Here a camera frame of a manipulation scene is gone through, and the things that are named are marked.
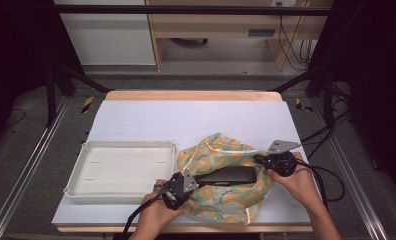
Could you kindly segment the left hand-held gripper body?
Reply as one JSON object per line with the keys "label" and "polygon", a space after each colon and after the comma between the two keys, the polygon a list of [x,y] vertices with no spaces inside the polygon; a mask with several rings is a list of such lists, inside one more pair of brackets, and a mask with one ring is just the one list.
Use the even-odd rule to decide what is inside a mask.
{"label": "left hand-held gripper body", "polygon": [[189,200],[190,194],[199,187],[189,170],[177,172],[164,184],[155,184],[154,191],[160,194],[165,205],[171,210],[179,209]]}

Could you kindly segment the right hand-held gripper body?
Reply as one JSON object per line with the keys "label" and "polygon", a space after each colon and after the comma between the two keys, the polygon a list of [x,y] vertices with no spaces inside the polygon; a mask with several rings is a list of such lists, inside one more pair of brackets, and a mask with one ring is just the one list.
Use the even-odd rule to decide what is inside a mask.
{"label": "right hand-held gripper body", "polygon": [[298,147],[300,147],[300,144],[296,142],[275,140],[267,151],[268,169],[275,171],[282,177],[291,176],[298,165],[292,150]]}

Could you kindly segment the black rectangular case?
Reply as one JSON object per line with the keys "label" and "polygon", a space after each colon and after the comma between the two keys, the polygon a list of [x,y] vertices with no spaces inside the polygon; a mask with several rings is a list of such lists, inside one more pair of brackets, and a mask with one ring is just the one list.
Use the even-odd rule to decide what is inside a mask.
{"label": "black rectangular case", "polygon": [[227,187],[255,183],[257,181],[257,174],[254,167],[228,166],[207,174],[198,175],[195,179],[200,186]]}

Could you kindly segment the orange print cloth bag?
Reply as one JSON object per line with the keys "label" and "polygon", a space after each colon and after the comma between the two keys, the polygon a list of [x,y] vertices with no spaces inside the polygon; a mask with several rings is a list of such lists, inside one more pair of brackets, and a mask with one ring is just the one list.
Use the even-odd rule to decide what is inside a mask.
{"label": "orange print cloth bag", "polygon": [[197,145],[181,150],[177,157],[178,170],[188,170],[195,178],[231,166],[250,167],[256,172],[255,183],[201,185],[191,193],[186,211],[219,223],[254,222],[273,185],[266,169],[254,162],[253,156],[257,153],[253,147],[222,133],[210,135]]}

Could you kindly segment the white plastic tray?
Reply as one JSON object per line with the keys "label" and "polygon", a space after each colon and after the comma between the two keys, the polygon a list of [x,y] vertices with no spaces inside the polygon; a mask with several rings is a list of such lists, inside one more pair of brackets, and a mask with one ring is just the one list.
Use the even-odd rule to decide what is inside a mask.
{"label": "white plastic tray", "polygon": [[175,168],[170,141],[88,141],[82,145],[64,194],[79,204],[138,204]]}

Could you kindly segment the person's right hand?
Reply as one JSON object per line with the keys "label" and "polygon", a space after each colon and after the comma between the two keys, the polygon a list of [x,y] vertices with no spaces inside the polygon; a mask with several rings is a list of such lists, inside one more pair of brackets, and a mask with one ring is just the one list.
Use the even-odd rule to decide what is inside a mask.
{"label": "person's right hand", "polygon": [[306,209],[310,209],[316,203],[322,203],[309,168],[298,165],[294,173],[288,177],[282,177],[276,172],[272,173],[272,177]]}

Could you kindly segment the person's left hand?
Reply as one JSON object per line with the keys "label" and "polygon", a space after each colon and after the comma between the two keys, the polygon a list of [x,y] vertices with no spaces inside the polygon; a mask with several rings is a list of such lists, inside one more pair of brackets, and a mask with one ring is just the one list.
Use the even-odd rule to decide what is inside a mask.
{"label": "person's left hand", "polygon": [[155,240],[171,221],[183,213],[184,206],[172,210],[162,200],[157,199],[141,211],[136,229],[128,240]]}

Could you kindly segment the black yellow tape piece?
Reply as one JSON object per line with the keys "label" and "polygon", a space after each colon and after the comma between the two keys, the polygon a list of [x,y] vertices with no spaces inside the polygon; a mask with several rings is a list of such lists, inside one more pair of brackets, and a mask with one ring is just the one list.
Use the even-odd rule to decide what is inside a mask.
{"label": "black yellow tape piece", "polygon": [[308,106],[304,106],[302,104],[300,98],[295,98],[295,106],[296,106],[296,109],[303,110],[303,111],[306,111],[306,112],[313,112],[313,108],[312,107],[308,107]]}
{"label": "black yellow tape piece", "polygon": [[83,107],[81,109],[81,113],[87,113],[88,112],[88,110],[89,110],[89,108],[91,106],[91,103],[93,102],[93,99],[94,99],[93,96],[89,96],[89,97],[86,98],[86,100],[85,100],[85,102],[83,104]]}

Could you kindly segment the white table sheet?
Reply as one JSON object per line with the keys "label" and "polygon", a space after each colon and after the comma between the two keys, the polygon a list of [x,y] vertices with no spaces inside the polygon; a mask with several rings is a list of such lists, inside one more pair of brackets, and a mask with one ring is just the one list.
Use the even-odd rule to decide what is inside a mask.
{"label": "white table sheet", "polygon": [[[299,139],[284,101],[104,101],[88,141],[170,141],[181,150],[223,133],[258,150]],[[120,226],[138,204],[79,204],[64,196],[52,220],[61,231]]]}

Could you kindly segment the black curtain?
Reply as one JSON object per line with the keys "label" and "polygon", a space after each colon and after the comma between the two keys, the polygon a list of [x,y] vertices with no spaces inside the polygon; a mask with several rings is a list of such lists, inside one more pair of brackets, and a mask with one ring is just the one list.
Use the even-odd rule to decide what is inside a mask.
{"label": "black curtain", "polygon": [[61,16],[36,8],[54,4],[54,0],[0,0],[0,132],[15,99],[45,84],[48,65],[29,39],[28,27],[38,28],[62,63],[83,71]]}
{"label": "black curtain", "polygon": [[311,64],[351,87],[351,108],[374,159],[396,184],[396,0],[333,0]]}

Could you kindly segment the light wooden desk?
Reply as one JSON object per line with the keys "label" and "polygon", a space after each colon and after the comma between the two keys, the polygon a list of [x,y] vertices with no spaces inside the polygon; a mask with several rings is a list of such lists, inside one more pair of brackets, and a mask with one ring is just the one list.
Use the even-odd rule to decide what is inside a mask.
{"label": "light wooden desk", "polygon": [[[334,0],[145,0],[148,6],[241,6],[329,8]],[[301,39],[316,40],[324,16],[151,14],[153,37],[170,38],[262,38],[278,70],[293,57],[293,45]]]}

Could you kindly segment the white cabinet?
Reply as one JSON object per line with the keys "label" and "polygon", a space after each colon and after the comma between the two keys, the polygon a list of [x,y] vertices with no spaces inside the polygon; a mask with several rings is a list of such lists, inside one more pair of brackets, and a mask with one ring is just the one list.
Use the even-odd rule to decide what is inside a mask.
{"label": "white cabinet", "polygon": [[154,65],[146,14],[61,14],[83,66]]}

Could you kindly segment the aluminium floor rail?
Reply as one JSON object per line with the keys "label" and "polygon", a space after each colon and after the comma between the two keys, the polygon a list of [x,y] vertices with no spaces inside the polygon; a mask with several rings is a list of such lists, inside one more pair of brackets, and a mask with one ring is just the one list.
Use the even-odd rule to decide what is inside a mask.
{"label": "aluminium floor rail", "polygon": [[329,138],[329,144],[331,146],[335,161],[340,169],[343,176],[344,183],[348,187],[350,195],[354,200],[356,208],[363,220],[363,223],[372,240],[388,240],[388,236],[384,230],[384,227],[379,220],[362,184],[354,173],[348,159],[340,146],[340,143],[335,134],[332,134]]}
{"label": "aluminium floor rail", "polygon": [[51,140],[53,139],[53,136],[55,135],[55,132],[57,131],[60,122],[64,117],[70,101],[70,97],[61,98],[54,120],[48,127],[45,128],[40,140],[36,144],[11,192],[2,205],[0,209],[0,238],[2,237],[15,210],[17,209],[20,200],[22,199],[32,177],[34,176],[36,168],[40,164],[43,155],[45,154]]}

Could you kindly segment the black metal frame strut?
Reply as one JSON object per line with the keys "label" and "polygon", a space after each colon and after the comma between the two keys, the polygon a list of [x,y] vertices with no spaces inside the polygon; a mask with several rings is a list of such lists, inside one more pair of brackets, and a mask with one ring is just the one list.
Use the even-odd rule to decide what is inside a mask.
{"label": "black metal frame strut", "polygon": [[296,76],[292,80],[274,88],[273,92],[282,93],[305,80],[310,81],[305,90],[305,93],[309,97],[315,97],[320,93],[321,90],[324,91],[323,119],[325,120],[327,126],[332,128],[334,125],[332,104],[333,75],[330,73],[329,70],[323,69],[322,67],[311,68],[304,73]]}
{"label": "black metal frame strut", "polygon": [[57,107],[55,87],[58,87],[64,96],[73,96],[76,92],[76,89],[72,83],[72,79],[77,79],[101,93],[109,93],[111,91],[110,88],[93,81],[84,73],[80,73],[66,65],[57,65],[51,67],[46,74],[48,108],[47,127],[49,127],[56,120]]}

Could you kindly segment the black horizontal frame bar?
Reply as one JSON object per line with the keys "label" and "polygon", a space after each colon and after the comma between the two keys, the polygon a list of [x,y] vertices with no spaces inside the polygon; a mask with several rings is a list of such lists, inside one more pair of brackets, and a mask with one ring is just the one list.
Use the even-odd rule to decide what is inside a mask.
{"label": "black horizontal frame bar", "polygon": [[331,8],[240,6],[55,5],[58,13],[328,16]]}

